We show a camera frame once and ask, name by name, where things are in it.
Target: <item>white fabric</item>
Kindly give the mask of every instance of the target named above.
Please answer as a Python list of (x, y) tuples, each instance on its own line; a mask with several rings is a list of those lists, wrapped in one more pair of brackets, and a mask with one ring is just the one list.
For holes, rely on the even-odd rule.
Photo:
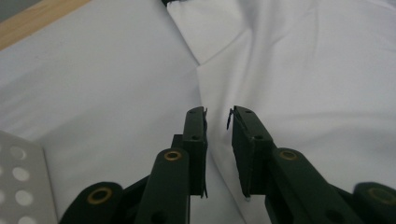
[[(201, 105), (196, 66), (161, 1), (91, 1), (0, 51), (0, 129), (45, 149), (60, 218), (93, 183), (149, 175)], [(207, 185), (191, 223), (244, 223), (210, 156)]]
[(199, 66), (210, 150), (247, 223), (225, 130), (229, 108), (254, 110), (279, 147), (300, 150), (332, 184), (396, 188), (396, 6), (392, 0), (190, 0), (168, 11)]

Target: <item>wooden strip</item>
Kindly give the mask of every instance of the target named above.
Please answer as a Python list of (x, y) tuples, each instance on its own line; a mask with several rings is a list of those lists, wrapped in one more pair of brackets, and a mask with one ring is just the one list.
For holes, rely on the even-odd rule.
[(42, 0), (0, 23), (0, 50), (88, 3), (90, 0)]

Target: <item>wooden edge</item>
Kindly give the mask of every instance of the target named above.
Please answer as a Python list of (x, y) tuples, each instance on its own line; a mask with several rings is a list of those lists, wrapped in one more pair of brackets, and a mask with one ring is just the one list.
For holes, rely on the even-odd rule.
[(60, 19), (90, 0), (41, 0), (0, 23), (0, 50)]

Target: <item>folded cloth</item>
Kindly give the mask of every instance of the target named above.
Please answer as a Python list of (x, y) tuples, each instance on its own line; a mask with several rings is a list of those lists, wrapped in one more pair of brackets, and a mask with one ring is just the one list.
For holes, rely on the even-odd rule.
[(199, 66), (209, 150), (247, 223), (228, 109), (254, 110), (279, 147), (297, 149), (335, 186), (396, 188), (396, 6), (389, 0), (190, 0), (168, 12)]

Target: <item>white perforated panel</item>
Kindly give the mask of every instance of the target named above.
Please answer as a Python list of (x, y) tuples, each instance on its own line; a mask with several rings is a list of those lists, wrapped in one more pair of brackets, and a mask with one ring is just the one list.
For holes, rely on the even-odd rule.
[(43, 149), (0, 131), (0, 224), (55, 224)]

